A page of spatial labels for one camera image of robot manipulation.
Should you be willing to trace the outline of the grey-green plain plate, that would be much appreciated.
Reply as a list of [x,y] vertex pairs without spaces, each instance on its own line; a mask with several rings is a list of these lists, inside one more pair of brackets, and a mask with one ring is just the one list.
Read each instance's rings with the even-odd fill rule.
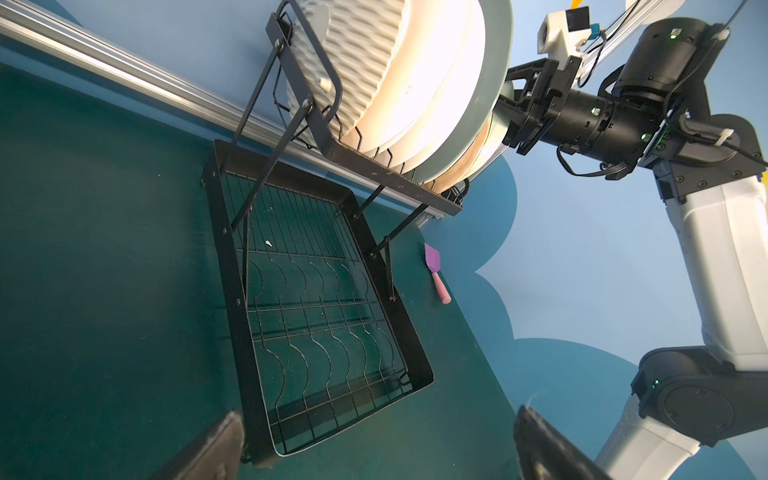
[[509,0],[479,2],[485,24],[485,50],[479,80],[457,126],[442,145],[406,177],[425,184],[447,171],[480,132],[504,84],[513,46],[514,15]]

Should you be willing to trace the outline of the sunburst plate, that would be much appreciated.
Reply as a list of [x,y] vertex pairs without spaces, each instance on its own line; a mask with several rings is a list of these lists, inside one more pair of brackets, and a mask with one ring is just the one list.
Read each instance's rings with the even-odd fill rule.
[[458,124],[480,76],[485,49],[485,24],[477,1],[461,36],[458,52],[443,83],[423,114],[385,148],[365,152],[378,163],[414,167],[431,156]]

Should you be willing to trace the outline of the mint green leaf plate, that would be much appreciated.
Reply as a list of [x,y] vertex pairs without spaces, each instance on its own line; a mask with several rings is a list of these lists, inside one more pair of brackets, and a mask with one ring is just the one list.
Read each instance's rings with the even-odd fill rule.
[[510,116],[505,107],[495,105],[487,116],[476,140],[479,147],[465,179],[472,179],[486,164],[497,158],[506,147],[503,144],[509,128]]

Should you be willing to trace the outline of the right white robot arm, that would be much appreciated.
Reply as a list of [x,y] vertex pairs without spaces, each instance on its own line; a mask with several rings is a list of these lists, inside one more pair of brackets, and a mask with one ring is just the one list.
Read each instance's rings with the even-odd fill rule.
[[545,142],[560,163],[597,160],[619,180],[650,169],[677,234],[703,344],[646,353],[621,419],[588,458],[533,408],[514,437],[525,479],[667,479],[702,446],[767,426],[767,170],[754,127],[713,114],[706,77],[728,24],[663,18],[646,26],[627,62],[595,95],[576,84],[597,62],[587,8],[544,19],[539,59],[510,68],[497,110],[519,154]]

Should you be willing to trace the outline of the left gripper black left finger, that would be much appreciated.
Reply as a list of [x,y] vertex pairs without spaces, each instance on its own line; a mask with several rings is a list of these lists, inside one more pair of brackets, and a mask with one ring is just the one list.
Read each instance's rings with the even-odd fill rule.
[[150,476],[150,479],[235,479],[245,442],[243,418],[228,411]]

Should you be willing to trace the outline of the green-rimmed Hao Wei plate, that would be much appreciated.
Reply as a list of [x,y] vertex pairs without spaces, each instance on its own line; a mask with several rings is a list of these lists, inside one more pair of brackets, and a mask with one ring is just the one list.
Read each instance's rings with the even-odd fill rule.
[[365,153],[387,147],[407,130],[439,90],[458,52],[468,1],[412,1],[405,38],[384,81],[342,142]]

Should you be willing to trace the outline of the black wire dish rack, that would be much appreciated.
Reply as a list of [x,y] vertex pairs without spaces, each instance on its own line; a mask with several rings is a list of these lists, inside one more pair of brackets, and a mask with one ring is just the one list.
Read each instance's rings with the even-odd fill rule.
[[376,240],[367,203],[285,161],[311,138],[334,166],[416,202],[414,215],[458,213],[466,186],[417,184],[342,142],[341,78],[305,9],[283,1],[267,21],[263,79],[299,106],[267,154],[218,140],[201,182],[224,291],[242,405],[242,460],[267,468],[429,386],[433,370],[393,280],[392,235]]

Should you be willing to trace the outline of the cream floral plate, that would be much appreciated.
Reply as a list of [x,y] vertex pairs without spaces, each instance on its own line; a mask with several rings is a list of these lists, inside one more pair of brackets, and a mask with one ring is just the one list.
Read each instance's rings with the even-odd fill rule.
[[431,188],[433,193],[442,194],[444,191],[450,189],[466,177],[467,172],[475,163],[476,158],[480,155],[480,152],[486,142],[486,138],[492,123],[492,116],[493,114],[490,114],[486,118],[479,133],[472,141],[472,143],[467,147],[461,157],[447,171],[445,171],[434,180]]

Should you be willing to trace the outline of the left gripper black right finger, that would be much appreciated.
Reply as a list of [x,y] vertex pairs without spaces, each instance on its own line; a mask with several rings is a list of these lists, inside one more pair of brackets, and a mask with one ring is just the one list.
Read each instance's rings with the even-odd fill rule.
[[530,406],[523,405],[518,410],[514,440],[521,479],[610,480],[593,460]]

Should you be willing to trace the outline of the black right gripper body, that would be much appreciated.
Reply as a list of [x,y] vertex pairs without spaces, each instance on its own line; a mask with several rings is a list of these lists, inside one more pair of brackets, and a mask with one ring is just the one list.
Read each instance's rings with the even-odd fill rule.
[[494,110],[509,121],[503,144],[526,155],[559,118],[582,59],[569,56],[564,69],[540,59],[507,69]]

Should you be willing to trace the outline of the woven bamboo plate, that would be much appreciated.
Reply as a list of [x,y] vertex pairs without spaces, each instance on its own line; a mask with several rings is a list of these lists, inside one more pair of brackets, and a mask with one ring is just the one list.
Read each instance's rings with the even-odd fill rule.
[[344,136],[378,95],[405,37],[411,3],[318,0],[298,5],[340,78],[341,103],[329,129]]

